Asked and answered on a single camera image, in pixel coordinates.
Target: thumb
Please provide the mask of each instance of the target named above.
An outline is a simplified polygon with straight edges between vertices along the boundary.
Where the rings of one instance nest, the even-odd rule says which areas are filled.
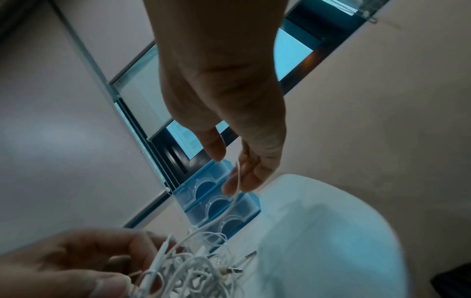
[[[131,285],[126,275],[91,270],[51,272],[16,268],[8,274],[6,280],[0,281],[0,297],[121,298],[128,294]]]

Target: window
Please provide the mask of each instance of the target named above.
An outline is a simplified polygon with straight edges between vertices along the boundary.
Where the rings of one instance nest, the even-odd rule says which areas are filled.
[[[365,22],[358,0],[303,0],[285,18],[274,47],[275,70],[286,94]],[[117,108],[170,191],[209,157],[195,135],[172,121],[158,84],[158,52],[151,46],[116,82]],[[221,122],[226,145],[237,135]]]

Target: tangled white cable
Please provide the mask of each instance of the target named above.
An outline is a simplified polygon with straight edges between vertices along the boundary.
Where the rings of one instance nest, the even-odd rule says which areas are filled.
[[[201,236],[199,240],[213,247],[223,246],[227,242],[224,234],[208,232],[207,229],[225,218],[237,203],[240,190],[239,161],[236,166],[237,190],[227,210],[210,223],[198,229],[194,227],[190,229],[185,239],[165,253],[169,247],[171,238],[169,235],[150,268],[139,276],[130,298],[233,298],[235,296],[237,279],[233,273],[239,272],[239,269],[233,267],[240,265],[240,261],[234,262],[229,249],[224,247],[216,254],[208,254],[202,247],[196,254],[192,254],[188,248],[189,241],[195,235]],[[178,253],[179,247],[182,247],[184,252]],[[160,289],[151,294],[157,278],[160,281]]]

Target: hand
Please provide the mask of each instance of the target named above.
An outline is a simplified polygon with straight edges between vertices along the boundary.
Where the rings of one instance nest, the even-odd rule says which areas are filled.
[[[0,298],[124,297],[127,274],[148,269],[164,241],[128,229],[54,236],[0,258]]]
[[[144,3],[170,114],[216,161],[226,147],[215,126],[225,120],[243,140],[241,190],[254,190],[279,166],[286,137],[273,47],[287,0]],[[223,188],[226,194],[236,190],[235,172]]]

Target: dark object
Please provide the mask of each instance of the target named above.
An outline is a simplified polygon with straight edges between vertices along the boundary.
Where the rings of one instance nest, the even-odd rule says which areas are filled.
[[[430,282],[442,298],[471,298],[471,263],[440,273]]]

